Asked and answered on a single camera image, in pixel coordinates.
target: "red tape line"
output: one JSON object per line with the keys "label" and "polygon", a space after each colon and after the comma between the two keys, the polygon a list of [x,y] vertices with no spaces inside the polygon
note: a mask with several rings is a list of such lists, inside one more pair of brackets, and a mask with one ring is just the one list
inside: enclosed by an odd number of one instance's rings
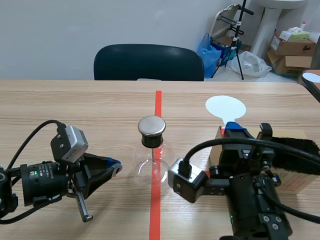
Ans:
{"label": "red tape line", "polygon": [[[154,115],[162,116],[162,92],[155,92]],[[151,179],[151,203],[150,203],[150,227],[149,240],[160,240],[161,238],[161,152],[160,148],[154,150],[154,161],[156,168],[152,167]]]}

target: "metal lid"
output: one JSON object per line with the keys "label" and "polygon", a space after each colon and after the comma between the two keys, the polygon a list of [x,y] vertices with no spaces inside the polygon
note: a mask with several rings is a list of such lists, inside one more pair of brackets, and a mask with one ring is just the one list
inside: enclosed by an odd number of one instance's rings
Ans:
{"label": "metal lid", "polygon": [[161,135],[166,129],[166,122],[159,116],[146,116],[138,123],[138,131],[146,137]]}

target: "glass flask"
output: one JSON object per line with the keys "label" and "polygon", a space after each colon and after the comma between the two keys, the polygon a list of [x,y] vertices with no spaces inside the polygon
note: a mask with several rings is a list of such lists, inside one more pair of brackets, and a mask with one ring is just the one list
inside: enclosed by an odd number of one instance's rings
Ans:
{"label": "glass flask", "polygon": [[139,185],[167,184],[168,168],[176,155],[170,144],[163,139],[166,122],[159,116],[146,116],[138,123],[142,135],[133,152],[134,180]]}

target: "white plastic bag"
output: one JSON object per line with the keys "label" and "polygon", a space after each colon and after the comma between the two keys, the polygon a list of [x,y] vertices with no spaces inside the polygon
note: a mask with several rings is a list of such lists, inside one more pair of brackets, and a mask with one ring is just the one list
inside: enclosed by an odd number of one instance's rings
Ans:
{"label": "white plastic bag", "polygon": [[[266,62],[252,54],[251,52],[245,51],[239,55],[240,65],[242,73],[252,77],[263,77],[272,70],[272,67],[268,66]],[[231,61],[228,61],[226,68],[240,74],[238,59],[235,57]]]}

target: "chair backrest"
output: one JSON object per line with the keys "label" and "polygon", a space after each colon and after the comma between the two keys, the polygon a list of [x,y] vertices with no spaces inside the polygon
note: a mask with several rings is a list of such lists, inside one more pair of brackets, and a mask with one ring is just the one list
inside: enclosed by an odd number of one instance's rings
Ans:
{"label": "chair backrest", "polygon": [[95,56],[93,70],[95,80],[203,81],[205,74],[196,52],[153,44],[106,46]]}

